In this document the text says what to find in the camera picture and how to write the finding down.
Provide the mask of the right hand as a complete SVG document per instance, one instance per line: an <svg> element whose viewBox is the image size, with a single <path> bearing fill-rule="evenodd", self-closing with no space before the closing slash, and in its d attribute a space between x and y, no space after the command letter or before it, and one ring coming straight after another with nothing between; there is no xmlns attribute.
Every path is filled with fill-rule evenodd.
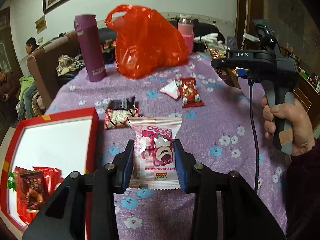
<svg viewBox="0 0 320 240"><path fill-rule="evenodd" d="M302 104L295 99L293 104L282 103L269 106L266 96L261 100L265 137L270 139L276 133L275 117L289 121L291 127L288 134L292 138L292 155L299 156L309 152L315 146L312 124Z"/></svg>

